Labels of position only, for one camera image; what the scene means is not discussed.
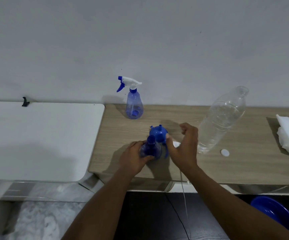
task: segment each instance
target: wooden tabletop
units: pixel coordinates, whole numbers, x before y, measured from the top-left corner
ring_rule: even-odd
[[[132,141],[145,140],[150,126],[162,124],[181,142],[179,123],[197,126],[206,106],[145,105],[138,120],[125,117],[125,105],[107,104],[88,171],[112,174],[121,153]],[[281,148],[276,114],[289,117],[289,108],[248,107],[243,117],[206,155],[197,155],[198,165],[218,183],[289,185],[289,153]],[[220,154],[230,152],[229,157]],[[150,162],[137,175],[166,181],[186,181],[170,158]]]

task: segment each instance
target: spray nozzle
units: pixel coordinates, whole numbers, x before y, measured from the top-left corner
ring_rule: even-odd
[[[141,85],[141,82],[138,82],[137,80],[134,80],[132,78],[129,77],[125,77],[125,76],[119,76],[118,80],[120,80],[121,84],[120,87],[118,88],[117,92],[121,91],[125,86],[130,86],[131,90],[135,90],[137,89],[137,85]]]

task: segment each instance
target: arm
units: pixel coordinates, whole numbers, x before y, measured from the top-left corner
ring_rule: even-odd
[[[133,142],[120,157],[120,167],[83,207],[74,219],[62,240],[67,239],[113,239],[122,203],[131,179],[154,157],[139,157],[142,141]]]
[[[174,164],[193,184],[204,203],[231,240],[289,239],[289,231],[278,222],[224,189],[197,165],[198,129],[180,125],[183,141],[178,148],[167,134],[167,146]]]

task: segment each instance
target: blue bowl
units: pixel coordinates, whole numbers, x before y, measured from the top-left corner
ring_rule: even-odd
[[[279,202],[267,196],[257,196],[250,205],[289,230],[289,211]]]

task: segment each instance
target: spray bottle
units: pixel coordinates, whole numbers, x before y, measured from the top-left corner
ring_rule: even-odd
[[[140,94],[137,92],[137,85],[141,85],[142,83],[125,76],[119,76],[118,80],[121,81],[121,84],[117,92],[121,91],[125,86],[130,86],[130,92],[126,101],[126,115],[130,119],[140,118],[143,114],[143,104]]]

